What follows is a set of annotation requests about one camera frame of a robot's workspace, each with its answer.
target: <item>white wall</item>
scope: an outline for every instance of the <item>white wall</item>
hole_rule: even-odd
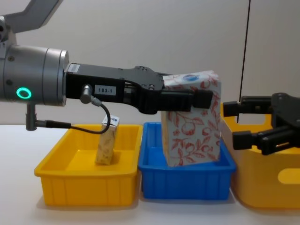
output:
[[[300,97],[300,1],[252,0],[242,95]],[[241,117],[243,123],[261,116]]]
[[[0,0],[0,15],[27,2]],[[228,101],[240,90],[247,12],[248,0],[64,0],[46,26],[17,38],[20,45],[67,49],[72,62],[146,65],[172,74],[212,69]],[[122,123],[160,120],[128,105],[106,105]],[[37,112],[40,119],[73,123],[98,123],[104,116],[70,99],[64,108],[38,106]],[[24,115],[25,105],[0,103],[0,124],[24,123]]]

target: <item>green led ring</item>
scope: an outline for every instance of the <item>green led ring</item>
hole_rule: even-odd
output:
[[[28,94],[28,96],[26,96],[26,97],[22,96],[22,95],[21,95],[21,91],[25,91],[25,92]],[[28,88],[21,87],[21,88],[19,88],[19,89],[17,90],[16,93],[17,93],[17,96],[18,96],[19,98],[21,98],[21,99],[29,99],[29,98],[31,98],[31,91],[30,91]]]

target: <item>blue logo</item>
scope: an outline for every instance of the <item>blue logo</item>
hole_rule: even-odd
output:
[[[184,81],[196,81],[199,80],[199,76],[189,74],[189,75],[185,75],[182,79]]]

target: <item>white table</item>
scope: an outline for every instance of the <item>white table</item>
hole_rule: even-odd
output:
[[[0,225],[299,225],[300,211],[258,212],[226,202],[148,201],[130,209],[49,208],[34,168],[65,133],[0,126]]]

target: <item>blue plastic tray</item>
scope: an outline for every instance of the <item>blue plastic tray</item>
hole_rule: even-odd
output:
[[[151,199],[225,200],[236,170],[223,141],[221,159],[214,163],[168,167],[162,149],[161,123],[145,123],[139,156],[142,191]]]

